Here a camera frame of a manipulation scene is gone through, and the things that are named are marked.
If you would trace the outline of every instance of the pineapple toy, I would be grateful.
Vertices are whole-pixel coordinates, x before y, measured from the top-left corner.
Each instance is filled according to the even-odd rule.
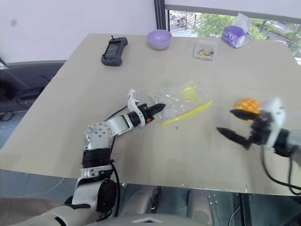
[[[253,113],[259,113],[259,101],[251,98],[243,98],[236,102],[233,109],[242,109]]]

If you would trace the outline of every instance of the tissue box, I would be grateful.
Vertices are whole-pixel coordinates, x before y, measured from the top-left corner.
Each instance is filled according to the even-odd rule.
[[[248,44],[251,35],[242,28],[236,26],[225,27],[222,39],[234,48],[243,47]]]
[[[233,25],[225,27],[222,33],[222,40],[234,48],[240,48],[249,43],[251,35],[248,30],[251,26],[251,19],[239,13]]]

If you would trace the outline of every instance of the white wall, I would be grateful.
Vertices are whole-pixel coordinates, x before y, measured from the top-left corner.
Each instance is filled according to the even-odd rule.
[[[7,63],[65,60],[88,33],[154,29],[153,0],[0,0],[0,56]]]

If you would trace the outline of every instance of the black cable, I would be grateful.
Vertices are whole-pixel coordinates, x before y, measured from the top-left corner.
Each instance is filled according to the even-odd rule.
[[[120,110],[116,111],[115,113],[111,114],[105,121],[108,121],[111,117],[113,117],[114,115],[118,114],[119,112],[123,111],[124,109],[126,109],[127,106],[121,108]]]
[[[264,149],[263,149],[263,145],[261,145],[261,162],[262,162],[262,166],[263,166],[263,169],[266,173],[266,175],[268,176],[268,178],[270,178],[272,181],[274,181],[275,183],[279,184],[279,185],[283,185],[283,186],[286,186],[286,187],[289,187],[289,188],[294,188],[294,189],[297,189],[297,190],[301,190],[301,187],[298,187],[298,186],[295,186],[295,185],[291,185],[290,184],[290,181],[289,183],[285,183],[285,182],[282,182],[282,181],[279,181],[279,180],[276,180],[274,179],[268,172],[267,168],[266,168],[266,165],[265,165],[265,160],[264,160]],[[289,178],[291,177],[291,172],[292,172],[292,166],[290,167],[290,170],[289,170]]]
[[[113,117],[114,115],[118,114],[119,112],[125,110],[126,108],[127,108],[127,106],[125,106],[125,107],[121,108],[120,110],[116,111],[115,113],[111,114],[105,121],[108,121],[111,117]],[[112,153],[114,143],[115,143],[115,138],[113,138],[113,140],[112,140],[112,144],[110,147],[110,155]]]
[[[112,115],[110,115],[105,121],[108,121],[111,117],[113,117],[114,115],[118,114],[119,112],[125,110],[126,108],[127,108],[127,106],[125,106],[125,107],[121,108],[120,110],[116,111],[115,113],[113,113]],[[112,153],[114,143],[115,143],[115,138],[113,138],[112,143],[111,143],[110,154]],[[116,170],[113,162],[111,162],[110,165],[113,168],[113,171],[114,171],[115,176],[116,176],[116,181],[117,181],[117,204],[116,204],[116,210],[115,210],[115,214],[114,214],[114,217],[117,217],[118,216],[118,212],[119,212],[119,206],[120,206],[120,181],[119,181],[118,172],[117,172],[117,170]]]
[[[4,117],[10,113],[10,117],[8,119],[4,119]],[[14,112],[5,112],[3,115],[0,115],[0,121],[9,121],[14,117]]]
[[[114,214],[114,217],[117,217],[118,212],[119,212],[119,206],[120,206],[120,181],[119,181],[119,176],[118,176],[117,170],[116,170],[113,162],[111,162],[110,164],[113,168],[113,171],[114,171],[115,176],[116,176],[116,181],[117,181],[117,204],[116,204],[116,209],[115,209],[115,214]]]
[[[292,183],[291,183],[291,177],[292,177],[292,170],[293,170],[293,153],[294,153],[294,149],[292,151],[292,154],[290,155],[290,168],[288,170],[288,184],[290,185],[289,189],[290,191],[294,194],[294,195],[301,195],[301,192],[295,192],[293,189],[292,189]]]
[[[240,205],[233,211],[233,213],[231,214],[229,221],[228,221],[228,226],[231,226],[231,221],[232,218],[234,217],[234,215],[237,213],[237,211],[240,209]]]
[[[102,215],[96,220],[96,222],[101,221],[101,220],[105,220],[105,219],[109,218],[109,217],[111,216],[111,214],[112,214],[112,210],[110,210],[110,211],[107,212],[107,213],[102,214]]]
[[[27,108],[27,107],[21,105],[21,104],[19,103],[18,100],[19,100],[19,98],[17,97],[17,98],[16,98],[16,103],[17,103],[20,107],[22,107],[22,108],[24,108],[24,109],[26,109],[26,110],[29,110],[29,108]]]

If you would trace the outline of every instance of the clear plastic container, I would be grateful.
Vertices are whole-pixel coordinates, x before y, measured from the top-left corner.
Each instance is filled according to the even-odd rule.
[[[213,61],[217,51],[217,42],[198,40],[193,51],[193,56],[196,59]]]

